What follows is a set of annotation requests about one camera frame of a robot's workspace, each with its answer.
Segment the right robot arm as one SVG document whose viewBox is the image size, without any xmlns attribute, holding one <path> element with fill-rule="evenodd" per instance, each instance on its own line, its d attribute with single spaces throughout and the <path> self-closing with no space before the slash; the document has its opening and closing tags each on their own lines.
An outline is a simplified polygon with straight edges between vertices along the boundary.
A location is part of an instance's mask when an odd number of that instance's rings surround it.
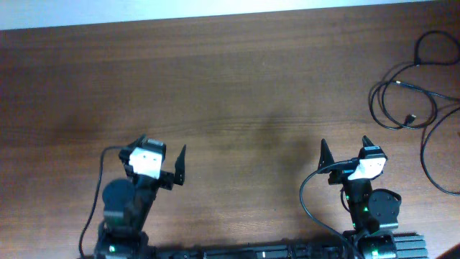
<svg viewBox="0 0 460 259">
<path fill-rule="evenodd" d="M 383 189 L 373 189 L 371 181 L 383 174 L 387 156 L 367 136 L 355 158 L 336 162 L 327 145 L 321 140 L 318 169 L 328 174 L 330 185 L 341 185 L 342 202 L 348 204 L 354 229 L 344 236 L 356 249 L 353 256 L 363 258 L 396 258 L 397 248 L 392 231 L 398 228 L 397 216 L 402 198 Z"/>
</svg>

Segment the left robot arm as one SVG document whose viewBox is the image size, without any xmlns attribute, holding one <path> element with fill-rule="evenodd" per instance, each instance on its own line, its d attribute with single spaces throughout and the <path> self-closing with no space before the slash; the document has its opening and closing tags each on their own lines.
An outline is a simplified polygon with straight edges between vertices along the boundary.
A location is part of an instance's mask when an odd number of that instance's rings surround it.
<svg viewBox="0 0 460 259">
<path fill-rule="evenodd" d="M 155 249 L 148 245 L 144 223 L 163 188 L 168 191 L 185 182 L 186 146 L 175 161 L 173 172 L 164 171 L 165 143 L 144 135 L 118 147 L 125 178 L 110 181 L 102 192 L 103 220 L 93 256 L 96 259 L 153 258 Z"/>
</svg>

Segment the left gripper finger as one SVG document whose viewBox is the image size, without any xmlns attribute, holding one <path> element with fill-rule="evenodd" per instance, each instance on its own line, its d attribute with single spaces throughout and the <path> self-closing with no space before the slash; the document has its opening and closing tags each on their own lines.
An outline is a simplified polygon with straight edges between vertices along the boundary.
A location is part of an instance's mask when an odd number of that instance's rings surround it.
<svg viewBox="0 0 460 259">
<path fill-rule="evenodd" d="M 174 184 L 180 185 L 180 186 L 182 186 L 185 182 L 185 153 L 186 153 L 186 145 L 183 146 L 175 162 Z"/>
<path fill-rule="evenodd" d="M 137 140 L 135 140 L 131 147 L 141 147 L 146 139 L 146 135 L 141 135 Z"/>
</svg>

